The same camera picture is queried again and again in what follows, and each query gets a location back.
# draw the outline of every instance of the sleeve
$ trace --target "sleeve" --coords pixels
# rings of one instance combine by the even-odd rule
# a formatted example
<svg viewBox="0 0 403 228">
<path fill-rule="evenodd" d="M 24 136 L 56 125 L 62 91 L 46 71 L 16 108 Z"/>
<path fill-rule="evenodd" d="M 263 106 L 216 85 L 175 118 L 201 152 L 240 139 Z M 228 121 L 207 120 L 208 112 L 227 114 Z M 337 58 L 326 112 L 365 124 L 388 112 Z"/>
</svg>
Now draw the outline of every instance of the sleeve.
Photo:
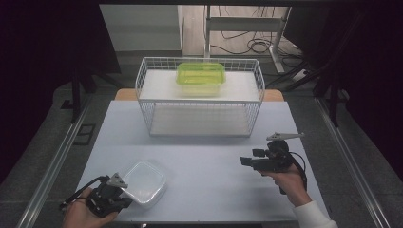
<svg viewBox="0 0 403 228">
<path fill-rule="evenodd" d="M 320 211 L 316 201 L 293 209 L 300 228 L 337 228 L 337 224 L 326 218 Z"/>
</svg>

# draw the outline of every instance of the hand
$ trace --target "hand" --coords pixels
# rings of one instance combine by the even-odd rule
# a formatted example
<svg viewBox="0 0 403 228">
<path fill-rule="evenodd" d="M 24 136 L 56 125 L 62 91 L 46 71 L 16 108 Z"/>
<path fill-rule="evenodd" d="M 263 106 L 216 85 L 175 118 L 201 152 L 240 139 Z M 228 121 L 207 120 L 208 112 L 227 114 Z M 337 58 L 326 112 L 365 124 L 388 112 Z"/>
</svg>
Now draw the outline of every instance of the hand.
<svg viewBox="0 0 403 228">
<path fill-rule="evenodd" d="M 287 194 L 288 200 L 298 207 L 311 200 L 303 186 L 302 178 L 297 167 L 292 164 L 286 173 L 273 173 L 268 171 L 258 171 L 264 176 L 273 178 L 278 185 Z"/>
<path fill-rule="evenodd" d="M 81 194 L 81 198 L 87 198 L 91 193 L 91 188 L 86 188 Z M 111 222 L 118 216 L 117 212 L 110 213 L 105 218 L 98 218 L 86 206 L 86 199 L 77 199 L 68 206 L 63 228 L 99 228 Z"/>
</svg>

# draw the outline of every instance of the white tabletop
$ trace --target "white tabletop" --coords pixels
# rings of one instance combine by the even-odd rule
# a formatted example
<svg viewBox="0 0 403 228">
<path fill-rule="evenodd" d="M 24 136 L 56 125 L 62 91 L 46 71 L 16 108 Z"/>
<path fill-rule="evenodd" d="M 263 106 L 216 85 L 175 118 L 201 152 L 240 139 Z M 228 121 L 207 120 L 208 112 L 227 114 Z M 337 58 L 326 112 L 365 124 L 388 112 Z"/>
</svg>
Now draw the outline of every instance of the white tabletop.
<svg viewBox="0 0 403 228">
<path fill-rule="evenodd" d="M 262 104 L 250 138 L 212 138 L 150 137 L 137 102 L 112 101 L 77 188 L 99 176 L 111 176 L 116 172 L 123 176 L 137 162 L 146 161 L 166 175 L 166 191 L 147 210 L 132 202 L 129 208 L 122 210 L 117 221 L 237 223 L 295 220 L 293 205 L 280 194 L 273 180 L 240 164 L 240 157 L 252 157 L 252 149 L 267 148 L 265 139 L 275 132 L 297 133 L 285 102 Z M 287 142 L 290 151 L 304 158 L 308 193 L 326 214 L 300 139 Z"/>
</svg>

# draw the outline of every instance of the wire basket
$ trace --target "wire basket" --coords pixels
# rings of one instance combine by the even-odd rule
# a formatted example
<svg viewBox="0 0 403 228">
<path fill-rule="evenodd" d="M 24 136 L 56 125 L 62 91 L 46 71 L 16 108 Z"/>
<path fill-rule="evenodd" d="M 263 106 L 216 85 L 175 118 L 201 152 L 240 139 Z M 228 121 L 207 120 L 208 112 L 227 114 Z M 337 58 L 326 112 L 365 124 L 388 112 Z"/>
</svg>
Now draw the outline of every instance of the wire basket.
<svg viewBox="0 0 403 228">
<path fill-rule="evenodd" d="M 226 81 L 217 94 L 183 93 L 175 81 L 181 63 L 220 63 Z M 264 97 L 258 60 L 143 58 L 137 97 L 149 134 L 249 137 Z"/>
</svg>

